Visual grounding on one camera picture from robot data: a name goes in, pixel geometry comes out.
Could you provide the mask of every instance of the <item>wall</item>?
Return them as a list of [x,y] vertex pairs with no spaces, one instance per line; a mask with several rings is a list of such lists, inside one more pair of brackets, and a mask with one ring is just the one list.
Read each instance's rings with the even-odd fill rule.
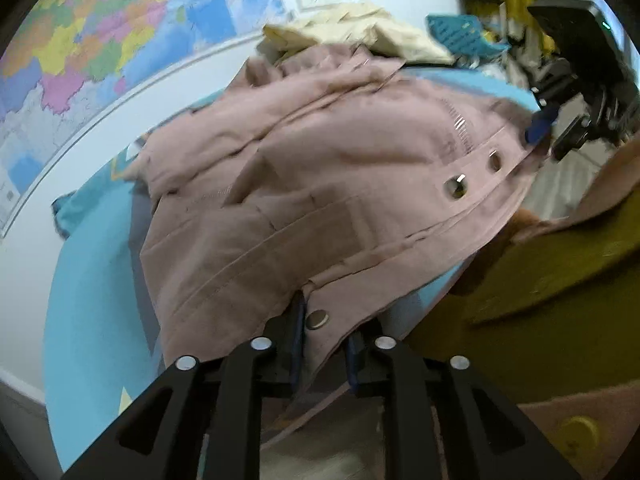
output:
[[[286,4],[290,7],[292,1],[286,0]],[[458,11],[457,0],[372,1],[417,27],[424,27],[424,17],[429,12]],[[81,186],[141,133],[226,86],[256,44],[255,40],[246,41],[187,66],[114,110],[52,168],[27,200],[6,238],[0,241],[0,381],[26,397],[23,405],[44,402],[42,338],[49,289],[62,247],[53,227],[50,204]],[[19,446],[42,438],[42,424],[30,417],[21,416],[20,412],[11,417],[10,433]],[[39,463],[40,471],[47,470],[44,464],[51,463],[46,449],[39,453],[31,446],[21,451],[31,463]],[[43,477],[53,478],[56,465],[51,463],[48,471],[50,474],[43,473]]]

